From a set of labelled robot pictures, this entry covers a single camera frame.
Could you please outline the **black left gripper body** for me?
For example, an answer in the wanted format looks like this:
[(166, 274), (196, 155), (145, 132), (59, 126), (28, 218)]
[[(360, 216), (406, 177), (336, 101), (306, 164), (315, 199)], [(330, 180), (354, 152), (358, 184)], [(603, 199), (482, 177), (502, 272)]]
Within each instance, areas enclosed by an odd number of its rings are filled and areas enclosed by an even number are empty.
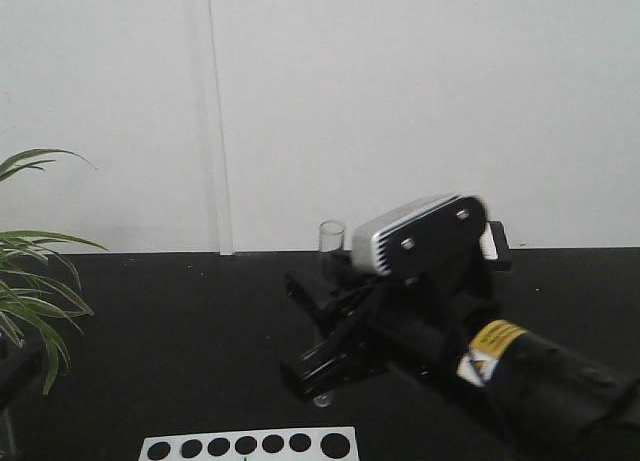
[(1, 410), (42, 371), (42, 352), (38, 345), (1, 344)]

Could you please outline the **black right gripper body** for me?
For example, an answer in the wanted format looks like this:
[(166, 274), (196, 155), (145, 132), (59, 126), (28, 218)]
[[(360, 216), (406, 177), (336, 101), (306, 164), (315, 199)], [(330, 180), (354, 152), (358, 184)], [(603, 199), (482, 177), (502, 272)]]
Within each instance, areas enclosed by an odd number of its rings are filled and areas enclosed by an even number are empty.
[(343, 294), (340, 320), (334, 331), (322, 331), (323, 342), (366, 340), (387, 354), (388, 371), (437, 381), (457, 378), (462, 365), (479, 371), (472, 337), (501, 312), (494, 270), (482, 254), (405, 279), (361, 273), (346, 253), (332, 253), (330, 268), (330, 277), (322, 277)]

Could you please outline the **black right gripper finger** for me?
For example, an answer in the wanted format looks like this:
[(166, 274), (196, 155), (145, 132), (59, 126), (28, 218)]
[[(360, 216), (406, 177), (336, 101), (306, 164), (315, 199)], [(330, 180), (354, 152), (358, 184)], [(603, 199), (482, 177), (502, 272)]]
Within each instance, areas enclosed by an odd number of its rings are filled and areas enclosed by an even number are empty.
[(386, 373), (388, 362), (387, 354), (366, 340), (326, 340), (300, 355), (280, 360), (278, 369), (286, 389), (296, 399), (310, 402), (319, 395)]
[(296, 269), (285, 274), (285, 290), (320, 331), (335, 330), (340, 320), (341, 288), (313, 272)]

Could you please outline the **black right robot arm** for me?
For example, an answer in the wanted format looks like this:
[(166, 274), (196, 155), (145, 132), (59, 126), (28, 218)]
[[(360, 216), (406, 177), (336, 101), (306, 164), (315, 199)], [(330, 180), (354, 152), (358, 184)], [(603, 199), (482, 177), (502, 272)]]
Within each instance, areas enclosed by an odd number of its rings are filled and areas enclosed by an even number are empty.
[(489, 266), (463, 253), (410, 276), (367, 275), (345, 255), (293, 270), (288, 297), (320, 338), (281, 365), (300, 399), (398, 373), (531, 460), (635, 460), (639, 380), (502, 315)]

